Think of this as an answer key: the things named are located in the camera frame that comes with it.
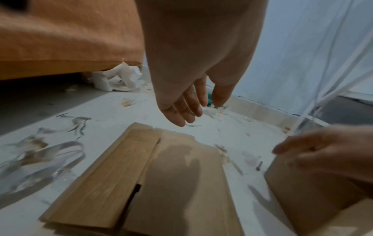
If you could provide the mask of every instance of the hand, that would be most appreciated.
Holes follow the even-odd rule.
[[[329,126],[288,137],[272,151],[301,171],[373,182],[373,126]]]
[[[184,126],[208,103],[206,75],[222,106],[246,71],[267,0],[136,0],[155,97],[172,123]]]

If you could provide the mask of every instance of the white wall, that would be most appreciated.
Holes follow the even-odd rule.
[[[350,0],[269,0],[254,58],[234,94],[300,114],[314,99],[331,41],[349,3]],[[325,82],[373,27],[372,11],[372,0],[353,2],[336,40]],[[349,78],[372,66],[373,51]]]

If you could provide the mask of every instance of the crumpled white paper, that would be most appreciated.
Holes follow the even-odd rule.
[[[111,91],[131,91],[140,87],[144,81],[141,77],[140,69],[137,66],[129,66],[122,62],[113,69],[107,71],[92,72],[89,78],[96,89]]]

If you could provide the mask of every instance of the black object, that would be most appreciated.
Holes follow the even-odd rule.
[[[12,10],[26,11],[29,0],[0,0],[0,3]]]

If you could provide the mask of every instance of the white floor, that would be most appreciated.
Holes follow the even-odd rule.
[[[53,231],[42,228],[38,217],[133,122],[187,133],[204,144],[224,146],[228,151],[226,155],[231,159],[224,169],[245,234],[295,235],[263,177],[273,160],[273,146],[285,138],[280,129],[274,126],[226,109],[224,114],[216,114],[214,118],[204,114],[193,123],[194,127],[179,128],[168,122],[158,110],[151,84],[133,93],[105,93],[89,85],[80,85],[71,92],[44,87],[7,99],[0,106],[0,162],[17,155],[12,150],[13,146],[7,144],[19,144],[24,138],[35,135],[39,128],[59,131],[38,134],[37,137],[44,138],[48,147],[80,137],[78,141],[84,145],[86,157],[71,173],[2,208],[1,235],[53,235]],[[134,101],[134,104],[124,108],[123,99]],[[216,109],[211,108],[204,111],[207,114],[215,112]],[[65,113],[67,117],[56,117]],[[73,125],[73,117],[91,118],[82,131],[84,135],[78,131],[67,132]],[[263,161],[261,170],[256,171],[260,160]]]

